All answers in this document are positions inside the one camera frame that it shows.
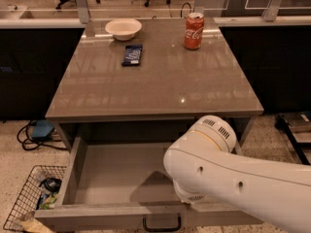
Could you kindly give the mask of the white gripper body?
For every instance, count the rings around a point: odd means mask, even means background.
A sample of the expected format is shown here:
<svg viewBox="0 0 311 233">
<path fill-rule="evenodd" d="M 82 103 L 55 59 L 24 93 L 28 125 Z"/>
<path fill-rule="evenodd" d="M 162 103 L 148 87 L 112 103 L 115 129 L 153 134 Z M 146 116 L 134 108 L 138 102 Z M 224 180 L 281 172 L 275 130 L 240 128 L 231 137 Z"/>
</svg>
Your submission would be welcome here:
<svg viewBox="0 0 311 233">
<path fill-rule="evenodd" d="M 178 183 L 176 180 L 173 181 L 173 186 L 177 196 L 180 198 L 182 203 L 194 204 L 200 202 L 205 198 L 205 194 L 200 191 L 198 186 L 188 186 L 182 183 Z"/>
</svg>

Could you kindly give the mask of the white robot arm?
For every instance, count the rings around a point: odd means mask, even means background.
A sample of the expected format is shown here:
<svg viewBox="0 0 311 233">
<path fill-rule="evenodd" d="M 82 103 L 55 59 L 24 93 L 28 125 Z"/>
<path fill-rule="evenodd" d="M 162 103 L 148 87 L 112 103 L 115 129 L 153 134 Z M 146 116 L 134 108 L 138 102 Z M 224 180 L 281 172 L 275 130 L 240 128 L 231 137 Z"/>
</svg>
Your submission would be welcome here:
<svg viewBox="0 0 311 233">
<path fill-rule="evenodd" d="M 290 233 L 311 233 L 311 167 L 233 154 L 236 135 L 204 116 L 166 151 L 163 164 L 180 199 L 213 196 Z"/>
</svg>

